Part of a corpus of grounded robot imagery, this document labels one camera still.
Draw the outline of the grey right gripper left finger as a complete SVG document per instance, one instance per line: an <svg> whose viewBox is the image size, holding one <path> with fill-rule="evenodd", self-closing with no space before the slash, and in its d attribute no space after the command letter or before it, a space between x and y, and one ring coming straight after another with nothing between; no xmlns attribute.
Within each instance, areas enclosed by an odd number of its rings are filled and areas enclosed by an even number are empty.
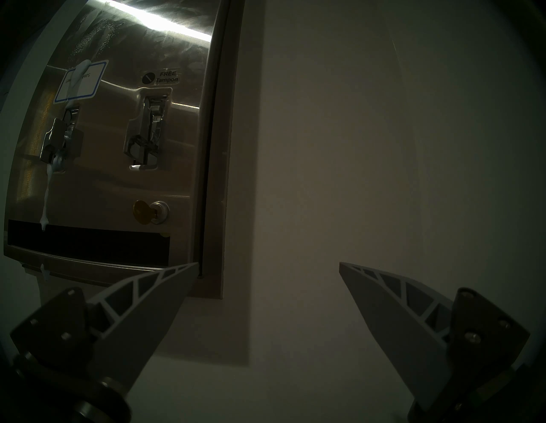
<svg viewBox="0 0 546 423"><path fill-rule="evenodd" d="M125 278L85 298L59 292L13 331L21 355L80 380L110 378L130 390L197 280L199 264Z"/></svg>

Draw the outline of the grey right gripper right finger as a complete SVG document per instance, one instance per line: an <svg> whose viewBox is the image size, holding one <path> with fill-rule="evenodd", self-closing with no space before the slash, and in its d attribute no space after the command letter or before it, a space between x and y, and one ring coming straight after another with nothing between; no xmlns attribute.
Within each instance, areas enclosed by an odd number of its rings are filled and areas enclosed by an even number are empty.
<svg viewBox="0 0 546 423"><path fill-rule="evenodd" d="M368 330L414 397L413 409L455 409L511 368L530 333L472 288L454 300L419 281L340 262Z"/></svg>

